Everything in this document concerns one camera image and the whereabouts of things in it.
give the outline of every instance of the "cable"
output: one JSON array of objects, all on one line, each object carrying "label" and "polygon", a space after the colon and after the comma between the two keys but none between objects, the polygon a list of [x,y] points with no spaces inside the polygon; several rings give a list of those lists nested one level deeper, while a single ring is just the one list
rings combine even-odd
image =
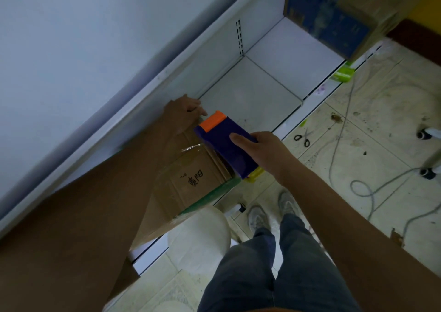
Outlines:
[{"label": "cable", "polygon": [[[341,127],[340,134],[339,134],[339,136],[338,136],[338,138],[337,138],[337,143],[336,143],[336,145],[335,145],[334,152],[333,152],[333,154],[332,154],[332,158],[331,158],[331,163],[330,163],[330,165],[329,165],[329,170],[328,170],[329,183],[330,183],[331,187],[332,187],[334,190],[335,190],[336,188],[334,187],[334,183],[333,183],[333,181],[332,181],[332,168],[333,168],[333,166],[334,166],[335,155],[336,155],[336,153],[337,153],[337,148],[338,148],[339,143],[340,143],[341,135],[343,134],[343,130],[345,129],[345,125],[346,125],[346,120],[347,120],[347,118],[348,118],[348,114],[349,114],[349,106],[350,106],[350,104],[351,104],[352,93],[354,92],[355,85],[356,85],[356,75],[357,75],[357,72],[355,72],[354,77],[352,78],[352,86],[351,86],[351,91],[349,92],[348,104],[346,105],[346,112],[345,112],[345,115],[344,115],[343,125],[342,125],[342,127]],[[357,195],[357,196],[359,196],[359,197],[370,197],[371,207],[370,207],[369,215],[367,216],[367,220],[368,220],[368,221],[371,220],[373,213],[374,213],[376,210],[378,210],[378,209],[379,209],[379,208],[380,208],[380,207],[381,207],[381,206],[382,206],[382,205],[383,205],[383,204],[389,199],[389,197],[390,197],[392,194],[389,195],[389,197],[387,197],[387,198],[386,198],[386,199],[385,199],[380,205],[378,205],[377,208],[375,208],[375,197],[374,197],[374,195],[375,195],[376,193],[378,193],[381,189],[383,189],[385,186],[388,186],[388,185],[391,184],[392,182],[398,180],[400,177],[405,176],[405,175],[407,175],[408,173],[411,173],[411,172],[416,171],[416,170],[419,170],[419,168],[411,168],[411,169],[409,169],[409,170],[406,170],[405,172],[403,172],[403,173],[401,173],[401,174],[395,176],[394,178],[390,179],[389,181],[387,181],[387,182],[385,182],[384,184],[382,184],[381,186],[379,186],[375,191],[372,191],[371,187],[370,187],[366,182],[363,182],[363,181],[360,181],[360,180],[353,180],[353,181],[351,181],[349,187],[350,187],[352,193],[354,193],[355,195]],[[368,193],[365,194],[365,195],[357,193],[357,192],[354,190],[354,184],[355,184],[355,183],[360,183],[362,186],[364,186],[364,187],[367,189]],[[403,230],[403,241],[404,241],[404,238],[405,238],[405,236],[406,236],[406,233],[407,233],[407,230],[408,230],[408,228],[409,228],[409,225],[410,225],[413,221],[415,221],[415,220],[417,220],[417,219],[420,219],[420,218],[423,218],[423,217],[426,217],[426,216],[428,216],[428,215],[431,215],[431,214],[437,212],[440,208],[441,208],[441,203],[438,204],[438,206],[437,206],[435,209],[433,209],[433,210],[431,210],[431,211],[429,211],[429,212],[427,212],[427,213],[425,213],[425,214],[418,215],[418,216],[412,217],[411,219],[407,220],[407,221],[406,221],[406,224],[404,225],[404,230]]]}]

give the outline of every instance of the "leg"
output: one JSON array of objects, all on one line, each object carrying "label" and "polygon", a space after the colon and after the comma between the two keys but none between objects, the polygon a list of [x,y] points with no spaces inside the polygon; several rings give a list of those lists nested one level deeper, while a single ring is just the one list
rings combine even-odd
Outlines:
[{"label": "leg", "polygon": [[205,289],[198,312],[242,312],[274,306],[271,268],[275,252],[274,235],[264,226],[252,239],[230,248]]},{"label": "leg", "polygon": [[284,261],[274,284],[277,307],[314,312],[361,311],[337,267],[294,211],[283,216],[280,248]]}]

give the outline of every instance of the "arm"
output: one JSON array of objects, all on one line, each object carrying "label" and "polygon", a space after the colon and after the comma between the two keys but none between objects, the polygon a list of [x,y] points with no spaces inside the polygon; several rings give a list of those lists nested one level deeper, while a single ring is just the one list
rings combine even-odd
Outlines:
[{"label": "arm", "polygon": [[395,245],[299,162],[270,132],[232,134],[294,196],[365,312],[438,311],[441,279]]},{"label": "arm", "polygon": [[199,104],[187,96],[170,101],[125,149],[49,196],[0,241],[1,311],[101,311],[146,211],[162,151],[206,115]]}]

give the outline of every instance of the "scissors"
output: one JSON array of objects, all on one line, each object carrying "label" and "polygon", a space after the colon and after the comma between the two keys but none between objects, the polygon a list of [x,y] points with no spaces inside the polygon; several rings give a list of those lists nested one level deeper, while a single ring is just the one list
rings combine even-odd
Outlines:
[{"label": "scissors", "polygon": [[300,139],[305,138],[305,142],[303,143],[303,145],[304,145],[305,147],[309,147],[310,142],[309,142],[309,139],[308,139],[307,137],[308,137],[308,135],[310,135],[311,133],[312,133],[312,131],[308,133],[308,128],[306,128],[305,135],[302,136],[301,134],[298,134],[297,136],[294,136],[294,140],[295,140],[295,141],[299,141]]}]

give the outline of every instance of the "shoe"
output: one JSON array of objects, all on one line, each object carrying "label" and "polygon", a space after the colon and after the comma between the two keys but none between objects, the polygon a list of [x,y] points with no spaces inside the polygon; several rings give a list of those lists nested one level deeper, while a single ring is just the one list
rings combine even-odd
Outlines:
[{"label": "shoe", "polygon": [[248,213],[248,226],[253,234],[260,228],[265,227],[271,231],[268,216],[260,205],[253,206]]},{"label": "shoe", "polygon": [[298,204],[296,203],[294,197],[288,191],[282,191],[279,194],[279,209],[282,217],[287,213],[292,213],[299,217],[302,214]]}]

